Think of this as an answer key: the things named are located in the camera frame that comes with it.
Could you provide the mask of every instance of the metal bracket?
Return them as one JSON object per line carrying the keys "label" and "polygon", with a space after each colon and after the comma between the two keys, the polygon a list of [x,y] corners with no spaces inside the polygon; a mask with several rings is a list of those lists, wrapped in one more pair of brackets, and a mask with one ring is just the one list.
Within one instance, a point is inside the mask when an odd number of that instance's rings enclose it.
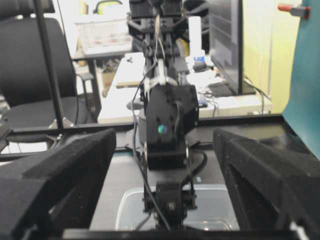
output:
{"label": "metal bracket", "polygon": [[[62,119],[63,127],[64,128],[73,128],[75,124],[69,121],[66,117]],[[49,126],[49,129],[56,129],[58,128],[57,119],[53,120],[53,123]]]}

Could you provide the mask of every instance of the black office chair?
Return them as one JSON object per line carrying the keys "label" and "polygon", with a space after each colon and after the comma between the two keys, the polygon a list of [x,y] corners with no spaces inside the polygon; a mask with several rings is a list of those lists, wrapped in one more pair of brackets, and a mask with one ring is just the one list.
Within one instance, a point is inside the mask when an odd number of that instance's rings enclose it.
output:
{"label": "black office chair", "polygon": [[[10,106],[2,118],[7,119],[12,129],[49,127],[56,118],[40,33],[36,19],[30,17],[34,12],[30,3],[0,0],[0,89]],[[55,12],[51,0],[43,6],[45,13]],[[76,124],[93,123],[86,105],[80,99],[77,103],[75,70],[61,27],[53,18],[46,18],[45,22],[64,116]],[[46,136],[37,135],[13,140],[29,143],[45,139]]]}

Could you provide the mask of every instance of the black cable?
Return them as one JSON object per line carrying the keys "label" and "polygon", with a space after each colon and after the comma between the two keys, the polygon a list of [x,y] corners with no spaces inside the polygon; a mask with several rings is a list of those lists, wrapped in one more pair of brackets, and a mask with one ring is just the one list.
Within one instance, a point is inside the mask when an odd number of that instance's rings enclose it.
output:
{"label": "black cable", "polygon": [[177,109],[177,118],[176,118],[175,124],[174,124],[174,134],[177,134],[177,131],[178,131],[179,125],[180,125],[180,121],[181,121],[181,111],[182,111],[181,107],[182,106],[180,106],[181,103],[179,101],[176,101],[175,104],[176,104],[176,109]]}
{"label": "black cable", "polygon": [[73,62],[72,62],[72,60],[71,60],[71,54],[70,54],[70,52],[69,52],[69,46],[68,46],[67,35],[66,35],[66,28],[65,28],[64,19],[63,19],[63,17],[62,17],[62,12],[61,12],[61,8],[60,8],[59,0],[57,0],[57,3],[58,3],[60,18],[61,18],[61,23],[62,23],[62,28],[63,28],[63,36],[64,36],[65,44],[66,44],[66,46],[67,46],[68,54],[69,54],[69,59],[70,59],[70,64],[71,64],[71,68],[72,68],[72,73],[73,73],[73,76],[75,77],[75,80],[72,81],[72,82],[73,82],[73,87],[74,87],[75,97],[76,97],[76,114],[75,114],[74,124],[77,125],[78,118],[79,118],[79,97],[78,97],[77,83],[76,83],[76,82],[77,82],[77,75],[76,75],[76,71],[75,71],[75,68],[74,68],[74,64],[73,64]]}
{"label": "black cable", "polygon": [[145,219],[143,219],[142,222],[140,222],[133,230],[139,231],[146,224],[146,222],[148,222],[150,217],[151,217],[151,212],[149,212],[149,215]]}
{"label": "black cable", "polygon": [[166,220],[165,216],[163,215],[161,209],[159,208],[159,206],[158,206],[158,204],[156,202],[156,199],[155,199],[154,195],[152,194],[152,191],[151,191],[150,186],[148,184],[148,180],[147,180],[146,175],[144,173],[144,170],[143,170],[143,168],[141,166],[140,160],[139,160],[139,158],[137,156],[137,147],[136,147],[137,119],[136,119],[135,110],[134,110],[134,101],[136,99],[136,96],[138,94],[139,89],[142,87],[142,85],[144,83],[145,78],[147,77],[149,72],[152,71],[156,67],[156,65],[157,65],[157,63],[154,62],[154,64],[146,71],[146,73],[144,74],[144,76],[143,76],[138,88],[136,89],[136,92],[135,92],[134,97],[133,97],[132,102],[131,102],[131,111],[132,111],[132,116],[133,116],[132,152],[133,152],[133,158],[136,161],[136,163],[138,165],[138,168],[140,170],[140,173],[142,175],[144,187],[145,187],[147,193],[149,194],[149,196],[150,196],[150,198],[151,198],[151,200],[153,202],[154,208],[156,209],[158,215],[162,219],[162,221],[165,224],[166,228],[170,231],[171,228],[170,228],[170,226],[168,224],[168,221]]}
{"label": "black cable", "polygon": [[[193,153],[194,154],[202,154],[202,156],[203,156],[202,162],[192,171],[192,175],[195,176],[198,173],[200,173],[201,170],[204,169],[204,167],[207,165],[208,157],[204,151],[193,151]],[[190,175],[186,176],[182,180],[181,185],[184,186],[184,185],[188,184],[189,181],[190,181]]]}
{"label": "black cable", "polygon": [[[246,75],[244,75],[244,77],[252,83],[250,78],[248,78]],[[246,82],[246,84],[248,84],[250,87],[252,87],[255,90],[257,90],[259,92],[259,94],[261,95],[261,97],[262,97],[262,109],[261,109],[262,112],[261,112],[261,114],[264,114],[264,111],[265,111],[265,97],[267,99],[269,99],[269,100],[270,100],[270,98],[260,88],[254,86],[253,84],[250,84],[249,82]]]}

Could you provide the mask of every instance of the wires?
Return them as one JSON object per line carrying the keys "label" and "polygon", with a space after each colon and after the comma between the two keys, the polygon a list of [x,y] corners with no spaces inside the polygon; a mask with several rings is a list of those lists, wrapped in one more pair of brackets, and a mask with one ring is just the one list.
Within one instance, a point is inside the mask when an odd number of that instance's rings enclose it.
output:
{"label": "wires", "polygon": [[159,43],[162,51],[162,55],[163,55],[163,60],[166,61],[165,48],[161,40],[161,18],[159,14],[155,17],[154,38],[155,38],[155,54],[158,53],[158,43]]}
{"label": "wires", "polygon": [[[194,175],[200,173],[201,170],[204,169],[204,167],[207,165],[208,157],[207,157],[207,154],[204,151],[194,151],[193,153],[201,154],[203,156],[202,162],[192,171],[192,175],[194,176]],[[182,180],[181,185],[182,186],[186,185],[190,180],[191,180],[190,179],[190,175],[186,176]]]}
{"label": "wires", "polygon": [[145,78],[150,73],[150,71],[152,71],[156,67],[156,65],[157,65],[157,63],[154,62],[154,64],[146,71],[146,73],[144,74],[144,76],[143,76],[138,88],[136,89],[136,92],[135,92],[134,97],[133,97],[132,102],[131,102],[131,110],[132,110],[132,117],[133,117],[132,151],[133,151],[133,158],[136,161],[136,163],[138,165],[138,168],[140,170],[140,173],[142,175],[143,184],[144,184],[145,190],[149,194],[149,196],[150,196],[150,198],[151,198],[151,200],[153,202],[154,208],[156,209],[159,217],[162,219],[162,221],[165,224],[166,228],[170,231],[171,228],[170,228],[170,226],[168,224],[168,221],[166,220],[165,216],[163,215],[161,209],[159,208],[159,206],[158,206],[158,204],[157,204],[157,202],[155,200],[154,195],[152,194],[152,191],[151,191],[150,186],[148,184],[148,179],[146,178],[146,175],[145,175],[144,170],[143,170],[143,168],[141,166],[140,160],[139,160],[139,158],[137,156],[137,147],[136,147],[137,119],[136,119],[135,110],[134,110],[134,101],[136,99],[136,96],[138,94],[139,89],[142,87],[142,85],[144,83]]}
{"label": "wires", "polygon": [[177,134],[179,124],[181,121],[181,111],[183,111],[183,106],[181,106],[181,103],[179,101],[176,101],[175,105],[176,105],[176,109],[177,109],[177,118],[176,118],[175,124],[174,124],[174,134]]}
{"label": "wires", "polygon": [[[252,83],[252,81],[246,76],[244,75],[245,79],[247,79],[248,81],[250,81]],[[267,99],[270,100],[270,98],[258,87],[254,86],[253,84],[249,83],[248,81],[245,81],[246,84],[248,84],[250,87],[254,88],[255,90],[257,90],[259,92],[259,94],[261,95],[262,97],[262,109],[261,109],[261,114],[263,115],[264,114],[264,111],[265,111],[265,97]]]}
{"label": "wires", "polygon": [[72,68],[72,73],[73,73],[73,76],[75,77],[75,80],[72,81],[72,82],[73,82],[73,88],[74,88],[75,97],[76,97],[76,113],[75,113],[75,121],[74,121],[74,124],[77,125],[78,118],[79,118],[79,97],[78,97],[78,93],[77,93],[77,83],[76,83],[77,77],[76,77],[76,71],[75,71],[73,62],[72,62],[72,60],[71,60],[71,55],[70,55],[70,52],[69,52],[69,46],[68,46],[67,35],[66,35],[66,28],[65,28],[64,19],[63,19],[63,17],[62,17],[62,12],[61,12],[60,3],[59,3],[59,0],[56,0],[56,1],[57,1],[57,3],[58,3],[60,18],[61,18],[61,23],[62,23],[63,33],[64,33],[63,36],[64,36],[65,44],[66,44],[66,46],[67,46],[68,54],[69,54],[69,59],[70,59],[70,64],[71,64],[71,68]]}
{"label": "wires", "polygon": [[150,217],[151,217],[151,212],[149,212],[149,215],[145,219],[143,219],[142,222],[140,222],[138,226],[136,226],[135,229],[133,229],[133,231],[139,231],[146,224],[146,222],[148,222]]}

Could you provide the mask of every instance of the plastic bin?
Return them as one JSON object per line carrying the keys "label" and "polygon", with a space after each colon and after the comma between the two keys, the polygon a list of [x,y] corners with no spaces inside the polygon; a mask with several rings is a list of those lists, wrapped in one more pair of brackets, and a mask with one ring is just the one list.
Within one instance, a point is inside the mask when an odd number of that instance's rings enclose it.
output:
{"label": "plastic bin", "polygon": [[[184,225],[204,231],[239,230],[237,218],[225,185],[198,184],[196,191],[197,209],[189,210]],[[132,231],[148,214],[143,212],[144,189],[133,188],[122,197],[116,218],[115,230]],[[156,222],[151,216],[141,230],[154,229]]]}

